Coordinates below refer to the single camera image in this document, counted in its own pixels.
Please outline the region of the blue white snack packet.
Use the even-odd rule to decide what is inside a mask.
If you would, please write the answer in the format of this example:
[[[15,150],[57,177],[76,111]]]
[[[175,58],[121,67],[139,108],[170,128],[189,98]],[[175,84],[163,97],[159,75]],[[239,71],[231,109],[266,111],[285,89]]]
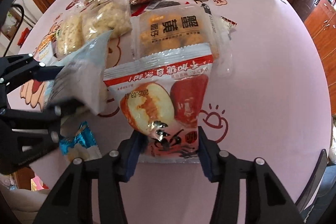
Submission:
[[[62,139],[59,142],[59,148],[68,162],[72,162],[76,158],[81,158],[84,161],[102,158],[95,136],[86,121],[80,124],[73,137]]]

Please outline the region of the grey silver snack packet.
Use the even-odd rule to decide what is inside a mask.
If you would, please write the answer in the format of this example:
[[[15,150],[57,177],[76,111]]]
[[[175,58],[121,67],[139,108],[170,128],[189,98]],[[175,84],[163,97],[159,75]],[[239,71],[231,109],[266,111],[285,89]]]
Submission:
[[[46,84],[44,108],[76,99],[94,115],[105,109],[107,89],[103,76],[111,33],[104,32],[54,63],[62,69],[56,79]]]

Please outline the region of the red date snack packet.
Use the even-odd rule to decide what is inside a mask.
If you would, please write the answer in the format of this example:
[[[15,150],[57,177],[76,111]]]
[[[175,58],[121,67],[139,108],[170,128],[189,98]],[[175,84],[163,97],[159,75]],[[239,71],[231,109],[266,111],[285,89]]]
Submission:
[[[200,43],[105,70],[103,81],[128,124],[147,137],[147,161],[197,156],[198,116],[213,61],[210,45]]]

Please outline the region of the orange white snack packet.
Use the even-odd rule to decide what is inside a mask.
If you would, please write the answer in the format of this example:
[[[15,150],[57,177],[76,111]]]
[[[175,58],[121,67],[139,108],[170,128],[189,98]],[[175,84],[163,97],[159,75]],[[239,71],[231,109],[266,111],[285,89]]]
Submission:
[[[43,38],[34,52],[34,59],[49,66],[56,61],[54,50],[55,37],[47,35]]]

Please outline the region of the clear oat crisp packet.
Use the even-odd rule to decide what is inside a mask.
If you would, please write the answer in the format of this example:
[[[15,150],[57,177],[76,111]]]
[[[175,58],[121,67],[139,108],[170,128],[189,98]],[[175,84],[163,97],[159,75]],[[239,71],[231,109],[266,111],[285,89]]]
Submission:
[[[85,0],[81,14],[86,41],[105,32],[110,32],[110,38],[116,39],[131,31],[128,0]]]

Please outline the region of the orange egg yolk snack packet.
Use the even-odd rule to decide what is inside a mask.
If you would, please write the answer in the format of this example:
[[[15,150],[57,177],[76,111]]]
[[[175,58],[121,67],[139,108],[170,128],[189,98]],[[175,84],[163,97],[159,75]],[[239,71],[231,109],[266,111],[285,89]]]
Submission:
[[[219,57],[219,34],[211,10],[204,3],[146,11],[133,19],[132,28],[135,59],[201,43],[209,43],[213,57]]]

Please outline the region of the dark nut bar packet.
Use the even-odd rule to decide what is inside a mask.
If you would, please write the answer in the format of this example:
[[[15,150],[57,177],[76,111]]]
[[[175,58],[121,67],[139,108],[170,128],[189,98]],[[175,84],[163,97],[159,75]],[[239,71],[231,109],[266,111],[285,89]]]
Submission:
[[[141,12],[180,5],[179,1],[172,0],[128,0],[128,2],[131,12]]]

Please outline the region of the orange wooden cabinet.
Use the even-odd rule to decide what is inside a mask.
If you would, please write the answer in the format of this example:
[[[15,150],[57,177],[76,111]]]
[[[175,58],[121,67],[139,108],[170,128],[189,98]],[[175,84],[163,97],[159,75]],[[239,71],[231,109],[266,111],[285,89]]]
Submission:
[[[287,0],[303,21],[321,59],[335,116],[335,0]]]

